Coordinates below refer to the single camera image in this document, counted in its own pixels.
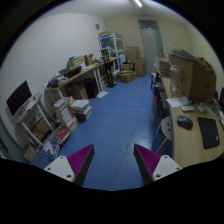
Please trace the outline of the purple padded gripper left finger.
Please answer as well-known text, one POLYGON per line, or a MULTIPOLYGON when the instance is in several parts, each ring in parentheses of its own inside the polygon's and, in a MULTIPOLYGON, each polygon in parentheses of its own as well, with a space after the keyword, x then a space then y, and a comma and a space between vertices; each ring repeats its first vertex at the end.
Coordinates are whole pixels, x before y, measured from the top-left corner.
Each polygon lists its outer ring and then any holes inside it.
POLYGON ((69 156, 59 156, 45 171, 82 186, 94 154, 94 145, 90 144, 69 156))

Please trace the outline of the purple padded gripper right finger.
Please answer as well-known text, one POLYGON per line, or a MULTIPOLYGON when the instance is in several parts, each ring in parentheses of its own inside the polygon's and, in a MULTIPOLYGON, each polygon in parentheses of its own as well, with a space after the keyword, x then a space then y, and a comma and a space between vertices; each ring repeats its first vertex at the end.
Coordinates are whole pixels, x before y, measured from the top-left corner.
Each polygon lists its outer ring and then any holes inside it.
POLYGON ((134 144, 133 154, 145 185, 182 169, 170 156, 159 156, 139 144, 134 144))

